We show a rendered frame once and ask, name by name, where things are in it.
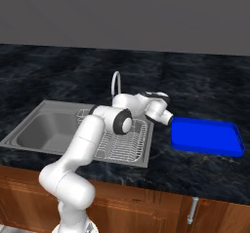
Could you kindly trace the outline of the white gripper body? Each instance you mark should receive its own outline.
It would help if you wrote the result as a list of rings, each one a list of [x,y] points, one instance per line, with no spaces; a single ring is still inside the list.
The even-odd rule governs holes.
[[[165,126],[169,126],[172,122],[173,117],[174,115],[170,111],[165,110],[160,117],[160,123]]]

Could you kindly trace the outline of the blue tray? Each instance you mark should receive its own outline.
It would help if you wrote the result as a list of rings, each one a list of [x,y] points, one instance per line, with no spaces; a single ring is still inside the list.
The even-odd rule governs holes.
[[[238,127],[231,122],[175,117],[171,145],[184,151],[242,157],[245,146]]]

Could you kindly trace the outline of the curved steel faucet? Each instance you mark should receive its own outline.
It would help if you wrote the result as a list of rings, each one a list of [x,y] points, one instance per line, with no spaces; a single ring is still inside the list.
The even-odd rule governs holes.
[[[115,71],[112,75],[110,92],[112,97],[121,93],[121,75],[119,71]]]

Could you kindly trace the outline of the steel sink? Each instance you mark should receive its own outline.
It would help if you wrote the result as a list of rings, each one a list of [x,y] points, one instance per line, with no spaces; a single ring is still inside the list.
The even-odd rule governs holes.
[[[92,107],[93,104],[43,100],[2,139],[0,145],[19,150],[63,155],[80,125],[76,118],[78,111]],[[152,133],[144,161],[127,166],[147,167]]]

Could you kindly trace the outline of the wooden cupboard front panel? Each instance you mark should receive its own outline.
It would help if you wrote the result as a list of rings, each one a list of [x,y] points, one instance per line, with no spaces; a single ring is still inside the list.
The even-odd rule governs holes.
[[[183,197],[95,181],[87,210],[100,233],[178,233]],[[51,233],[59,224],[58,201],[38,183],[35,171],[0,166],[0,223]]]

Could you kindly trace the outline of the wooden cupboard door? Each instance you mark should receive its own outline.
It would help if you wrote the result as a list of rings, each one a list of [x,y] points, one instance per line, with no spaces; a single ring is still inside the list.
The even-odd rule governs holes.
[[[250,233],[250,206],[199,198],[188,225],[191,201],[183,198],[178,233]]]

